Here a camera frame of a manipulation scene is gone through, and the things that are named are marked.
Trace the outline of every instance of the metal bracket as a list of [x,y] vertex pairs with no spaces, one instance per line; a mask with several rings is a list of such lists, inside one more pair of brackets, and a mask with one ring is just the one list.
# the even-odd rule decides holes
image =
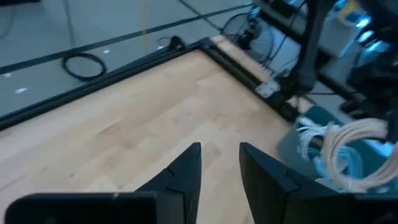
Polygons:
[[263,98],[268,98],[279,90],[280,90],[279,83],[277,83],[273,78],[270,78],[266,82],[261,83],[256,88],[256,93],[258,93]]

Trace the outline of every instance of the gray floor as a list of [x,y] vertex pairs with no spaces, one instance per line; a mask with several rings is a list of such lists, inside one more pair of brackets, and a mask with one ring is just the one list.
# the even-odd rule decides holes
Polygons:
[[[67,29],[67,20],[63,0],[42,0],[40,3],[23,4],[20,6],[0,8],[0,34],[7,21],[10,21],[12,10],[16,16],[8,36],[0,39],[0,67],[13,63],[53,54],[73,47],[92,44],[120,35],[140,31],[139,1],[129,0],[66,0],[72,16],[73,36],[75,43],[70,41]],[[146,0],[144,4],[145,27],[151,28],[179,21],[196,15],[180,4],[177,0]],[[248,0],[186,0],[202,14],[215,12],[229,7],[241,6],[250,3]],[[233,15],[248,12],[250,7],[209,17],[209,20],[218,26]],[[133,60],[141,58],[157,50],[157,39],[179,35],[186,42],[194,42],[202,37],[217,35],[218,31],[203,20],[175,26],[162,31],[146,35],[148,48],[144,48],[144,39],[139,36],[133,39],[118,42],[93,49],[90,53],[100,56],[112,71]],[[274,29],[275,46],[283,38],[278,30]],[[280,54],[271,63],[275,70],[289,60],[296,57],[300,46],[288,39]],[[95,72],[98,68],[82,61],[71,62],[78,67],[79,72]],[[286,66],[291,68],[294,62]],[[60,66],[60,60],[53,60],[33,67],[18,70],[0,76],[0,116],[19,110],[33,103],[40,102],[51,96],[82,85],[82,82],[67,75]],[[316,91],[329,92],[318,84]],[[313,99],[321,105],[325,98],[332,104],[323,105],[338,112],[338,105],[343,102],[337,96],[314,96]]]

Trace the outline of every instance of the wooden tabletop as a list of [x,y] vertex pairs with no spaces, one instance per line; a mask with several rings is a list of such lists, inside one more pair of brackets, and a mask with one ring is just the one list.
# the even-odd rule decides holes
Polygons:
[[[268,77],[222,37],[213,41],[258,77]],[[304,101],[301,110],[309,106]],[[289,128],[194,51],[0,132],[0,213],[35,192],[132,192],[201,142],[197,223],[252,223],[239,143],[278,158],[275,147]]]

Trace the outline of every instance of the yellow cable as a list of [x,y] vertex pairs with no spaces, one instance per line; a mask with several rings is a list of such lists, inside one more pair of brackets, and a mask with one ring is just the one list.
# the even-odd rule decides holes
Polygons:
[[148,49],[148,40],[147,40],[147,32],[146,32],[146,25],[145,25],[144,0],[139,0],[139,15],[140,15],[139,22],[141,24],[142,39],[144,42],[144,50],[145,50],[145,53],[148,54],[149,49]]

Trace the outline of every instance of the wooden table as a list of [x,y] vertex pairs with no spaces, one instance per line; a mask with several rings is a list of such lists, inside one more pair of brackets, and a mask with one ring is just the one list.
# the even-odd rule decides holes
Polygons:
[[[268,74],[222,37],[220,48]],[[310,104],[304,101],[302,110]],[[34,192],[132,192],[202,145],[198,222],[252,223],[240,142],[277,157],[290,126],[200,51],[0,132],[0,211]]]

